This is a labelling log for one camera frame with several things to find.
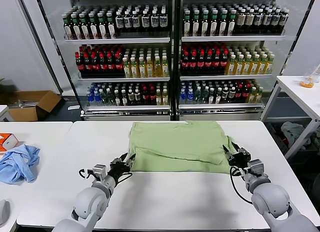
orange box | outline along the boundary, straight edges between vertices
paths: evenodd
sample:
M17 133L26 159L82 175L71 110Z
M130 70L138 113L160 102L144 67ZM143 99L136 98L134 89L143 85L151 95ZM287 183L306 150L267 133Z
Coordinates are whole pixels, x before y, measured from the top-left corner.
M0 155L14 148L18 143L13 133L0 133Z

clothing item on shelf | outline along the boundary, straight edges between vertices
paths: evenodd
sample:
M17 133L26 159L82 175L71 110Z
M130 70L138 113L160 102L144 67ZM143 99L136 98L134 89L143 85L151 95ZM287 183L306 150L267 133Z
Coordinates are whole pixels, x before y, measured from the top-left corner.
M299 138L302 132L305 130L303 125L291 122L284 122L281 126L281 131L283 132L284 136L287 138L289 142L289 148L295 143L295 141ZM304 146L301 147L301 150L306 150L305 146L311 144L310 138L304 143Z

white table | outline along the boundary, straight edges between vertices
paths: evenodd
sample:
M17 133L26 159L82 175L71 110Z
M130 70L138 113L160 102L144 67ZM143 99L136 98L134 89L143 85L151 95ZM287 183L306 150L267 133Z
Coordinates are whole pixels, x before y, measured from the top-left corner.
M40 149L39 164L32 171L41 177L45 167L54 163L50 159L50 155L56 152L53 148L62 141L71 126L72 122L0 122L0 132L13 133L19 144L24 143ZM16 219L21 209L36 195L35 185L25 181L19 185L0 182L0 200L8 200L11 210L9 220L0 225L0 232L13 232L16 229Z
M283 90L290 98L311 118L311 122L303 133L294 142L284 155L287 160L292 159L300 148L306 143L311 134L320 126L320 83L315 83L313 88L305 88L300 85L303 76L277 76L275 86L268 103L261 115L260 120L265 121L268 117L278 94Z
M282 185L296 207L316 226L320 218L286 159L261 121L219 121L227 135L260 158L266 173ZM128 151L131 121L75 122L55 159L35 182L36 199L22 210L17 223L54 227L71 214L77 193L91 186L79 169L109 163ZM250 194L241 178L239 192ZM203 172L135 172L114 190L109 207L96 229L228 230L268 228L254 207L242 201L228 174Z
M9 121L14 121L14 119L9 114L8 106L0 104L0 122L2 121L9 122Z

black cable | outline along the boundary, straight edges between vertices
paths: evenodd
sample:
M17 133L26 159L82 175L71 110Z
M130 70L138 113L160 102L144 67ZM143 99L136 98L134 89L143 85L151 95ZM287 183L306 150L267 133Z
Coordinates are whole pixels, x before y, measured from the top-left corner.
M235 186L234 179L232 178L232 176L234 175L234 173L235 173L236 171L240 171L240 170L239 170L238 168L236 168L236 167L233 167L233 166L230 167L230 172L229 172L229 174L230 174L230 179L231 179L232 187L233 187L234 191L236 192L236 194L237 194L242 200L244 200L244 201L247 202L248 204L252 205L252 202L251 202L251 201L249 201L249 200L247 200L247 199L245 199L245 198L242 197L242 195L238 192L238 190L237 190L237 188L236 188L236 186Z

white wall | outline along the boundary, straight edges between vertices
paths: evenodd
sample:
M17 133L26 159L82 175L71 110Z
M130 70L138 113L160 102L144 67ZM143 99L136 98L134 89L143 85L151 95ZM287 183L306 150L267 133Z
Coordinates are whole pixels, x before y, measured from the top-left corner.
M59 93L17 0L1 0L0 78L20 91Z

